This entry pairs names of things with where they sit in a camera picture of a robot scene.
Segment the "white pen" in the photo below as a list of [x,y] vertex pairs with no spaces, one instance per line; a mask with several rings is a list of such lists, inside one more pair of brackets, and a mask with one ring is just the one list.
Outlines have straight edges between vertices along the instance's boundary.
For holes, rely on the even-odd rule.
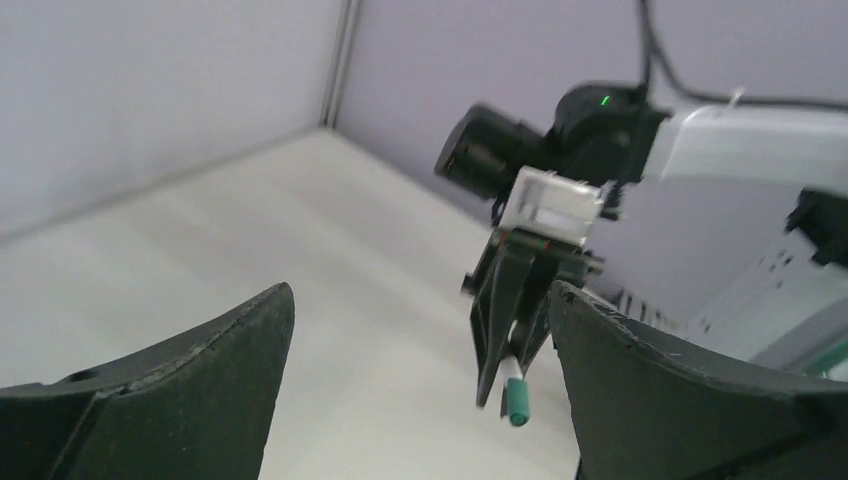
[[504,383],[508,383],[510,380],[524,380],[523,369],[518,359],[514,356],[503,358],[499,363],[498,371]]

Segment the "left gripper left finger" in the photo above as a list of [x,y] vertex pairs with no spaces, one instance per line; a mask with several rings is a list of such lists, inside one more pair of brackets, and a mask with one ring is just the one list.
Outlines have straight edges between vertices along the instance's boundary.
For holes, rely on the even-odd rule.
[[256,479],[295,326],[279,283],[52,384],[1,391],[5,479]]

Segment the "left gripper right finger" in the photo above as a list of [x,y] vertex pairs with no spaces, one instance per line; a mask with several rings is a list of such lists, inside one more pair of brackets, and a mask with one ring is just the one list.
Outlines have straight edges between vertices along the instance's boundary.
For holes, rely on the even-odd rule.
[[847,386],[630,319],[564,281],[549,321],[580,479],[843,479]]

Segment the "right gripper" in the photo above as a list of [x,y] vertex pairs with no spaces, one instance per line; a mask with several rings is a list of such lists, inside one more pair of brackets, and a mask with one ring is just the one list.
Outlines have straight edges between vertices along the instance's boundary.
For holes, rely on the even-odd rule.
[[562,240],[520,228],[492,232],[476,267],[461,284],[461,291],[473,297],[469,320],[478,370],[477,407],[488,402],[498,366],[509,350],[512,323],[516,320],[511,352],[527,371],[550,334],[552,282],[561,277],[583,287],[604,268],[603,257]]

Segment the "green pen cap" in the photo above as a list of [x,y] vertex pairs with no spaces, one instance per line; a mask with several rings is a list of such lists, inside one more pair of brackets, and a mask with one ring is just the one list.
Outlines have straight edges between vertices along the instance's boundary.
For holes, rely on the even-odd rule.
[[531,418],[528,384],[523,378],[510,377],[505,384],[506,418],[513,427],[522,427]]

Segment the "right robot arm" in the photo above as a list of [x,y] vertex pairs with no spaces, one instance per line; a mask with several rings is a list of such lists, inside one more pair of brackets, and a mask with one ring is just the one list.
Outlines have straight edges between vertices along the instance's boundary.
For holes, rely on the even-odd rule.
[[823,319],[847,299],[841,108],[735,96],[674,111],[652,105],[643,86],[586,83],[562,97],[543,133],[472,106],[435,171],[493,204],[492,235],[462,285],[473,299],[478,406],[501,383],[503,413],[525,413],[525,374],[550,332],[550,284],[582,286],[601,268],[589,232],[620,220],[624,188],[643,180],[731,179],[799,195],[758,264],[682,326],[633,297],[621,314],[766,368],[824,376],[842,362],[846,329]]

